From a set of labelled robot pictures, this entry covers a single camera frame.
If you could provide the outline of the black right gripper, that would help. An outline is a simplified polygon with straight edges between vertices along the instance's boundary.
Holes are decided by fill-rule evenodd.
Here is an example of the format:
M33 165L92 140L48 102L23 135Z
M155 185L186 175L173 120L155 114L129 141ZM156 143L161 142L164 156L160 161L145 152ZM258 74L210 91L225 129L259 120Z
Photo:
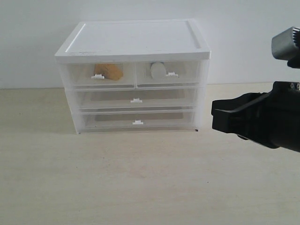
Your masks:
M259 110L233 110L257 100ZM300 83L274 82L269 92L214 100L212 128L270 148L300 151Z

